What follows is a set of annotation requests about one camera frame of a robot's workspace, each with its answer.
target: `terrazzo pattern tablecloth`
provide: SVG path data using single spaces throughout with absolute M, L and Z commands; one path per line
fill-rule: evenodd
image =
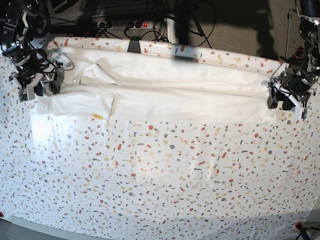
M 57 45 L 80 40 L 115 51 L 129 45 L 95 38 L 60 38 Z M 261 74 L 287 67 L 207 48 L 140 47 Z M 8 81 L 14 67 L 3 57 L 0 64 L 5 218 L 120 240 L 280 240 L 297 236 L 294 223 L 319 196 L 318 84 L 307 120 L 280 110 L 277 125 L 105 121 L 38 115 L 37 100 L 20 103 Z

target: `metal bracket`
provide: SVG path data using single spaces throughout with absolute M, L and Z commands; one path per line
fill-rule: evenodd
M 130 39 L 129 47 L 128 47 L 128 53 L 135 53 L 135 54 L 140 54 L 141 49 L 140 49 L 140 43 L 139 41 L 141 40 L 140 36 L 133 36 Z

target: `white cloth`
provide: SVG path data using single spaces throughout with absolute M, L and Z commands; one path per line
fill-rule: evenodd
M 269 76 L 193 61 L 62 47 L 74 63 L 39 114 L 174 123 L 273 124 Z

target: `electrical outlet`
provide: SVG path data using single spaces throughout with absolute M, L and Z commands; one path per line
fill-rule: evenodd
M 109 30 L 116 30 L 116 29 L 125 29 L 127 26 L 128 26 L 128 22 L 131 22 L 131 21 L 111 21 L 112 23 L 112 27 L 111 28 L 108 28 Z M 100 23 L 104 23 L 106 24 L 105 21 L 99 21 L 97 22 L 97 24 L 99 25 Z M 152 28 L 154 27 L 154 23 L 152 21 L 144 21 L 142 23 L 142 26 L 140 28 L 136 28 L 136 26 L 134 26 L 133 28 L 130 28 L 130 29 L 146 29 L 146 30 L 151 30 Z

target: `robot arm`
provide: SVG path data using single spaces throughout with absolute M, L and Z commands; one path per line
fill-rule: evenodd
M 1 33 L 1 51 L 16 67 L 9 78 L 19 88 L 21 102 L 38 96 L 57 94 L 63 78 L 63 67 L 51 62 L 47 53 L 31 44 L 34 38 L 44 37 L 50 29 L 45 0 L 11 0 Z
M 298 0 L 296 10 L 301 17 L 300 34 L 304 40 L 304 53 L 297 65 L 287 68 L 279 77 L 272 77 L 268 107 L 277 108 L 282 101 L 282 109 L 294 108 L 299 119 L 307 117 L 311 87 L 320 76 L 320 1 Z

